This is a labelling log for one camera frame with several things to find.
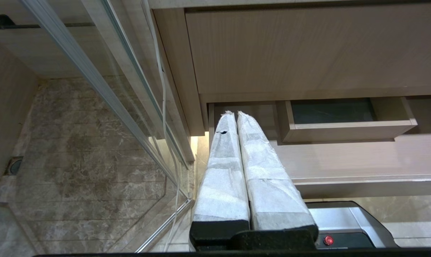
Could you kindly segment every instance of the open drawer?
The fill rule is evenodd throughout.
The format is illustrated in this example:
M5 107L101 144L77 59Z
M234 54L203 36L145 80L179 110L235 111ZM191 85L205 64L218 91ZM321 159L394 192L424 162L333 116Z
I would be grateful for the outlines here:
M283 143L392 140L417 122L404 97L277 101Z

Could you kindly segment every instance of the glass panel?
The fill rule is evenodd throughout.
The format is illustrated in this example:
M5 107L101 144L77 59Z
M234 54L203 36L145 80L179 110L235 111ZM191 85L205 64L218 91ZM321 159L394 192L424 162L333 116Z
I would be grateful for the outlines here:
M176 123L167 116L165 140L160 87L150 89L150 78L135 68L143 57L130 59L104 9L96 21L80 1L49 2L56 11L51 17L57 19L47 20L54 31L45 23L0 31L2 44L20 43L14 54L40 78L19 139L23 161L5 200L37 254L134 252L173 215L175 170L181 181L177 207L187 200ZM45 1L30 3L41 14L48 11ZM27 16L16 23L36 24ZM76 40L71 50L82 48L76 57L52 34L66 32L55 29L59 19ZM80 62L85 55L95 67L91 73Z

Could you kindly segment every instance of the marble tile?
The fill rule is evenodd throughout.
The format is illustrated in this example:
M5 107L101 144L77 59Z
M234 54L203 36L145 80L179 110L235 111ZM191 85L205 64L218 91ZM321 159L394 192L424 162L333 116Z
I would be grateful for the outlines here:
M187 182L188 187L186 189L186 192L188 192L188 198L195 198L195 169L196 169L196 163L192 162L188 165L188 170L184 171L184 167L182 167L183 173L187 173Z
M150 210L148 210L145 215L139 219L117 242L108 252L120 252L125 247L129 246L129 249L138 249L147 237L138 238L139 233L143 233L144 227L152 227L148 229L152 231L153 229L158 229L161 226L159 222L150 222L158 214L163 212L163 209L168 206L168 204L174 199L175 193L166 193Z
M174 230L172 231L170 244L188 244L189 243L189 234L190 234L190 226L191 226L191 211L188 211L179 221L176 221L176 225ZM157 244L166 244L168 240L169 234L171 230L169 230Z
M62 202L60 213L63 220L139 219L155 203L156 200Z
M156 244L149 252L164 252L164 244ZM189 244L169 244L167 252L189 252Z
M146 155L143 150L118 150L106 152L106 161L112 164L123 165L151 165L155 164L153 159Z
M157 181L165 181L165 178L166 178L165 172L162 171L161 169L158 169L156 180Z
M35 106L43 112L67 112L67 111L93 111L107 109L107 105L100 97L87 98L53 98L49 101L40 101Z
M106 252L114 242L114 240L68 240L43 241L42 244L49 254L69 254Z
M16 203L27 221L76 221L141 218L156 200Z
M23 157L21 169L34 169L44 167L71 167L74 165L82 166L101 166L105 159L104 152L93 153L28 153Z
M41 112L38 116L31 116L31 120L36 124L86 124L119 121L108 109Z
M0 256L9 254L33 256L36 253L11 210L0 205Z
M181 206L185 200L180 200L178 206ZM139 248L173 213L175 212L175 198L171 199L153 219L149 221L140 234L137 234L126 247L130 249Z
M94 221L30 221L40 241L115 240L137 219Z
M137 249L130 249L130 248L128 248L128 247L125 247L124 249L122 249L122 252L126 252L126 253L133 253L133 252L135 252Z
M396 238L399 247L431 247L431 238Z
M37 254L45 254L44 248L42 247L42 244L37 240L36 235L34 234L33 230L29 226L28 221L26 220L25 215L22 213L20 208L17 207L17 203L8 203L9 207L11 208L11 211L14 213L14 216L16 217L18 223L20 224L21 228L25 232L26 237L31 242L34 250L37 252Z
M382 222L394 238L431 237L431 221Z
M33 140L27 149L31 153L60 153L81 151L106 151L107 138L86 137L73 134L65 138L43 138Z
M37 94L37 106L41 101L44 101L45 104L42 106L49 105L50 100L54 99L71 99L71 98L95 98L99 97L91 87L80 87L80 88L71 88L72 84L77 84L73 81L68 81L65 85L48 85L45 88L41 88Z
M57 184L62 182L61 168L20 168L16 177L18 185Z
M71 91L92 91L84 78L46 80L41 88L46 93L62 93Z
M31 138L66 138L78 134L86 137L108 136L114 128L121 130L120 122L88 123L88 124L36 124L31 131Z
M14 241L0 241L0 257L4 256L21 256L32 257L36 255L34 249L25 244L17 243Z
M2 176L0 178L0 202L13 200L16 189L16 176Z
M106 149L109 150L139 150L140 143L133 137L110 136L106 138Z
M118 182L116 179L116 169L114 166L98 167L68 167L60 169L61 183L65 184L85 184L85 183L108 183Z
M105 122L100 124L100 131L104 136L133 137L131 132L121 122Z
M62 200L151 200L160 197L164 186L164 182L65 184Z
M139 166L118 166L117 181L164 182L163 172L156 164Z
M394 238L431 237L431 196L358 197L352 200L379 220Z
M54 202L62 199L62 188L57 184L17 185L16 202Z

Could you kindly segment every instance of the cabinet door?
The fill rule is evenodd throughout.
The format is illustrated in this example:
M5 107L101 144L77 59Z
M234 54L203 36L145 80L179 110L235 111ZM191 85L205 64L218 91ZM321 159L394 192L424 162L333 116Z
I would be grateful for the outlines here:
M431 94L431 4L188 12L186 21L208 102Z

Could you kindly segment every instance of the red button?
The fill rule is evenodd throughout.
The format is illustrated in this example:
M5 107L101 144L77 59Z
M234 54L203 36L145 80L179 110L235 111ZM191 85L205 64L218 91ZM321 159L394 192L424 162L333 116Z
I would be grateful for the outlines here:
M334 239L331 236L325 236L325 238L323 238L323 243L330 246L334 243Z

